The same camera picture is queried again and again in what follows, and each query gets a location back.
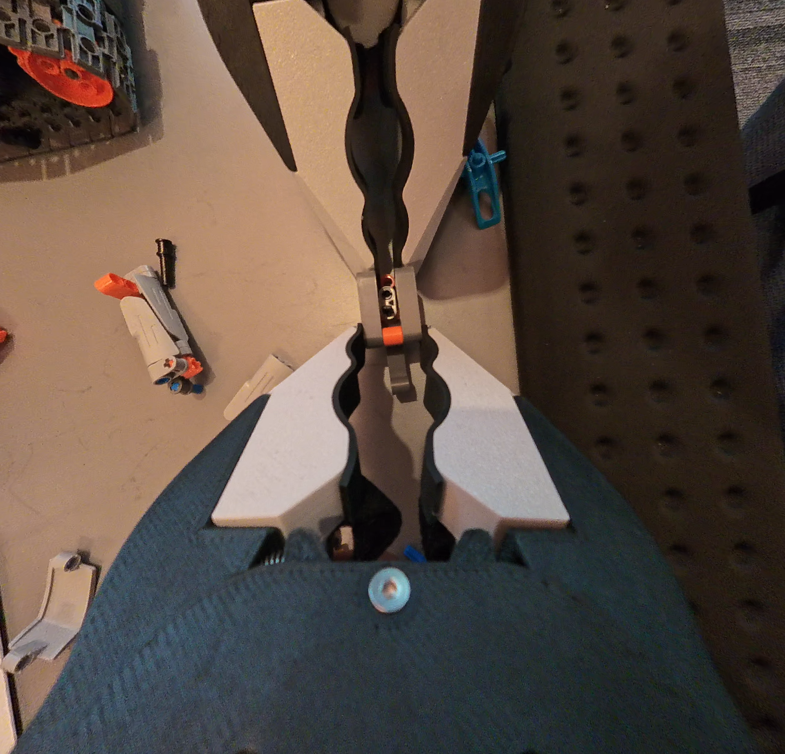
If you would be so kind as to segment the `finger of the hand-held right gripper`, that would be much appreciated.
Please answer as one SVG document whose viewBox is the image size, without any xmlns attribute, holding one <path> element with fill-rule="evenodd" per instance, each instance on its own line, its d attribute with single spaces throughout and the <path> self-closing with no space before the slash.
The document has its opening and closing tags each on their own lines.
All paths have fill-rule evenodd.
<svg viewBox="0 0 785 754">
<path fill-rule="evenodd" d="M 253 4 L 301 190 L 353 274 L 374 266 L 363 236 L 365 199 L 348 163 L 356 98 L 345 37 L 305 0 Z"/>
<path fill-rule="evenodd" d="M 481 0 L 424 0 L 396 49 L 397 90 L 414 135 L 402 199 L 404 266 L 418 270 L 462 173 Z"/>
</svg>

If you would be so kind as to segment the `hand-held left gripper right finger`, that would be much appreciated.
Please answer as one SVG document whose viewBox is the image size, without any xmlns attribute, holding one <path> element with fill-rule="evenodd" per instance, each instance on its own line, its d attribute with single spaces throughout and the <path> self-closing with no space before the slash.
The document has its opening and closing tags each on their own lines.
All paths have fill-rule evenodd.
<svg viewBox="0 0 785 754">
<path fill-rule="evenodd" d="M 447 532 L 561 529 L 570 521 L 511 390 L 444 334 L 422 337 L 426 435 L 420 504 Z"/>
</svg>

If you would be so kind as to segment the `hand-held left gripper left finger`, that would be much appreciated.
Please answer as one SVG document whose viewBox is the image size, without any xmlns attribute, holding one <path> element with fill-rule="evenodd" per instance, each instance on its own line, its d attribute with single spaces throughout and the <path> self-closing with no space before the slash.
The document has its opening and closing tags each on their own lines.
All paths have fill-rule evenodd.
<svg viewBox="0 0 785 754">
<path fill-rule="evenodd" d="M 334 530 L 358 467 L 349 417 L 360 402 L 361 325 L 345 330 L 268 396 L 212 522 Z"/>
</svg>

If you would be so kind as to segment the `grey orange brick claw assembly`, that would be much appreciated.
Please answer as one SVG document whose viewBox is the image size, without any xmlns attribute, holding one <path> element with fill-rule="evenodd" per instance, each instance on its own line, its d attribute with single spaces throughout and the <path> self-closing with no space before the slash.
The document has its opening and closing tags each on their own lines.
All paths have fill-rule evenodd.
<svg viewBox="0 0 785 754">
<path fill-rule="evenodd" d="M 382 365 L 389 390 L 400 402 L 417 398 L 411 364 L 419 358 L 424 334 L 416 271 L 412 266 L 394 268 L 399 300 L 399 324 L 381 326 L 378 288 L 381 275 L 373 270 L 357 276 L 360 318 L 365 343 L 374 362 Z"/>
</svg>

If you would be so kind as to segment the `grey white orange brick arm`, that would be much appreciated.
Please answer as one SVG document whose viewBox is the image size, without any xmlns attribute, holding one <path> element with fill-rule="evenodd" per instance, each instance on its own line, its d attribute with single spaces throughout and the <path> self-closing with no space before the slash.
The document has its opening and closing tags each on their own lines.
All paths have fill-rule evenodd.
<svg viewBox="0 0 785 754">
<path fill-rule="evenodd" d="M 126 326 L 137 341 L 152 384 L 174 394 L 201 395 L 202 365 L 194 356 L 180 314 L 159 275 L 142 265 L 125 276 L 107 273 L 94 282 L 97 291 L 120 301 Z"/>
</svg>

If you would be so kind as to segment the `white curved blade panel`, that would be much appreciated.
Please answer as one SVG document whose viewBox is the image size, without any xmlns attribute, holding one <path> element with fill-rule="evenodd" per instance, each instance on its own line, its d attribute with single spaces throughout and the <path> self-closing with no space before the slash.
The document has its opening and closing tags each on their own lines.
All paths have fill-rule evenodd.
<svg viewBox="0 0 785 754">
<path fill-rule="evenodd" d="M 270 393 L 278 384 L 283 382 L 295 371 L 295 367 L 283 361 L 276 355 L 269 355 L 256 371 L 237 391 L 223 414 L 226 421 L 230 422 L 248 407 L 255 399 Z"/>
</svg>

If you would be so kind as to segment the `cyan plastic brick tool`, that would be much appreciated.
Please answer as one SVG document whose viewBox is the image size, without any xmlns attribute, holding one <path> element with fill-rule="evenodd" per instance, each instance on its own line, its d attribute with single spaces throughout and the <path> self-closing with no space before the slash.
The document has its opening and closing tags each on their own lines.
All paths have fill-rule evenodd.
<svg viewBox="0 0 785 754">
<path fill-rule="evenodd" d="M 472 200 L 476 225 L 487 229 L 502 219 L 501 192 L 496 171 L 497 164 L 506 159 L 506 151 L 490 153 L 482 138 L 478 138 L 462 172 Z"/>
</svg>

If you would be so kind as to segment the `grey tracked toy robot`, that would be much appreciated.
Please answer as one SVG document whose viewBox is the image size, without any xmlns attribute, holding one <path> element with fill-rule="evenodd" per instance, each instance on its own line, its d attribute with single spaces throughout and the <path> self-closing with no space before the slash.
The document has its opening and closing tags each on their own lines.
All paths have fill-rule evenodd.
<svg viewBox="0 0 785 754">
<path fill-rule="evenodd" d="M 122 0 L 1 0 L 1 161 L 135 131 Z"/>
</svg>

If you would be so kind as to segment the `black perforated pad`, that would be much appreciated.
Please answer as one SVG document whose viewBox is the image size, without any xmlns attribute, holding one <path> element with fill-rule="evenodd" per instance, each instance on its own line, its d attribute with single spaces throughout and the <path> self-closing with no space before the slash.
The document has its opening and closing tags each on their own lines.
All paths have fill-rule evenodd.
<svg viewBox="0 0 785 754">
<path fill-rule="evenodd" d="M 521 389 L 783 752 L 783 444 L 721 0 L 527 0 L 496 105 Z"/>
</svg>

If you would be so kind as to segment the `light grey curved panel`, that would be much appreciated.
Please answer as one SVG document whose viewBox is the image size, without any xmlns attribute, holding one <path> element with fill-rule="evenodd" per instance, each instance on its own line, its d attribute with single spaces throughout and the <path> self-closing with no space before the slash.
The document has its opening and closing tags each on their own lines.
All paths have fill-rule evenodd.
<svg viewBox="0 0 785 754">
<path fill-rule="evenodd" d="M 38 616 L 9 643 L 2 670 L 16 674 L 36 660 L 54 661 L 83 626 L 96 591 L 97 568 L 77 552 L 62 552 L 48 564 Z"/>
</svg>

